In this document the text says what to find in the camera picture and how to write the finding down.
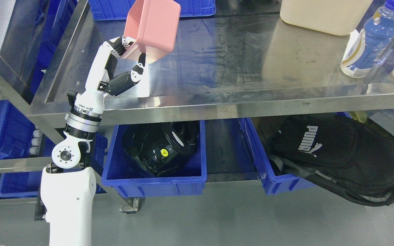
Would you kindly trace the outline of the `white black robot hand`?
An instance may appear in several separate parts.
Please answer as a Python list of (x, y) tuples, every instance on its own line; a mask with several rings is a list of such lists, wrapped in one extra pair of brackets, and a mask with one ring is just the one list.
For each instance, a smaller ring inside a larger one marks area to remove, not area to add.
[(106, 95), (118, 96), (141, 81), (145, 69), (146, 54), (130, 70), (115, 74), (118, 59), (135, 43), (131, 37), (116, 37), (99, 46), (86, 80), (85, 91), (75, 98), (74, 109), (89, 116), (98, 117), (105, 109)]

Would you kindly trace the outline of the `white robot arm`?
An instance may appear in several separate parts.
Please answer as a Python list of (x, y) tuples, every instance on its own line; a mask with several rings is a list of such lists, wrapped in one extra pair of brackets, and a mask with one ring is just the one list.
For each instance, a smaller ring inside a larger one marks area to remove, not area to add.
[[(70, 169), (81, 161), (79, 143), (89, 144), (100, 125), (104, 104), (75, 103), (66, 116), (66, 138), (53, 149), (53, 163)], [(47, 209), (51, 246), (90, 246), (92, 244), (92, 206), (96, 177), (92, 167), (67, 173), (54, 168), (42, 171), (40, 193)]]

